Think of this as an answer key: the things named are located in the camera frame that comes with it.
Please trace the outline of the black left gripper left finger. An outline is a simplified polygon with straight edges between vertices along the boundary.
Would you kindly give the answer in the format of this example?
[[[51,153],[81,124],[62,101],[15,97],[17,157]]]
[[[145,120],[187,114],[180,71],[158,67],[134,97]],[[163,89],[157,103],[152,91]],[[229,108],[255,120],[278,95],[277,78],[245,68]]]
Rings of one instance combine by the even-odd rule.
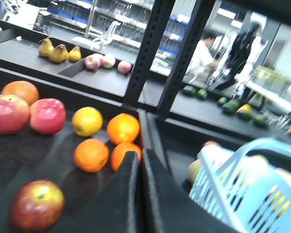
[[[50,233],[137,233],[136,205],[139,162],[136,152],[125,154],[120,168],[94,200],[63,217]]]

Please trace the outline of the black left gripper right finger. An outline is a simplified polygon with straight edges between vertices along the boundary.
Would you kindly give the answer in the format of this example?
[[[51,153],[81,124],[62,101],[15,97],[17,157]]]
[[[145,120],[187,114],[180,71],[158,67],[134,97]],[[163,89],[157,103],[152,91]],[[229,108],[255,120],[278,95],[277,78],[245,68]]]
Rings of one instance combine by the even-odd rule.
[[[155,152],[142,156],[147,233],[236,233],[192,201],[175,183]]]

